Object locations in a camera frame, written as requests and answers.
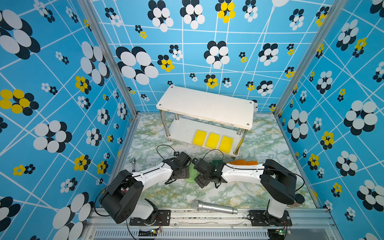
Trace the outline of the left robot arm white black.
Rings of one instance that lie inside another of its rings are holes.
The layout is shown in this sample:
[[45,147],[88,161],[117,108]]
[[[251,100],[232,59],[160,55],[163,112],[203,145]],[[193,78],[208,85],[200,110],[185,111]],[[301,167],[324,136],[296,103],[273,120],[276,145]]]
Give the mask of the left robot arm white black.
[[122,170],[104,190],[100,204],[117,224],[135,218],[144,225],[153,225],[158,218],[158,207],[148,199],[140,201],[142,192],[159,183],[168,185],[189,178],[191,161],[186,153],[177,152],[148,170],[134,173]]

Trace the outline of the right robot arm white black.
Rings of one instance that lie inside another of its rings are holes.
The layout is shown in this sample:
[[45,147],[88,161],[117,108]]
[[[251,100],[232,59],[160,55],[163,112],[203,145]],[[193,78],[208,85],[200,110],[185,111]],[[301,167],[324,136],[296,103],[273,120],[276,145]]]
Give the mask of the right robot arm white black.
[[213,165],[203,159],[192,160],[194,169],[199,173],[195,182],[204,188],[214,183],[218,188],[223,183],[244,182],[263,186],[270,194],[266,217],[282,219],[288,205],[295,203],[297,175],[267,159],[260,165],[232,165],[219,163]]

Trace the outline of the yellow sponge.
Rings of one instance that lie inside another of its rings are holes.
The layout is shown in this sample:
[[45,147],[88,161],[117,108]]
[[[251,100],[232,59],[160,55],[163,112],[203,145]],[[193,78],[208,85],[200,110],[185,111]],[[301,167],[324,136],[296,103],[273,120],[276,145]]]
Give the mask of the yellow sponge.
[[219,134],[210,133],[206,141],[205,147],[208,149],[216,149],[221,136]]
[[193,138],[193,145],[202,147],[207,136],[206,131],[197,130]]
[[219,150],[223,153],[230,154],[234,139],[228,136],[223,136]]

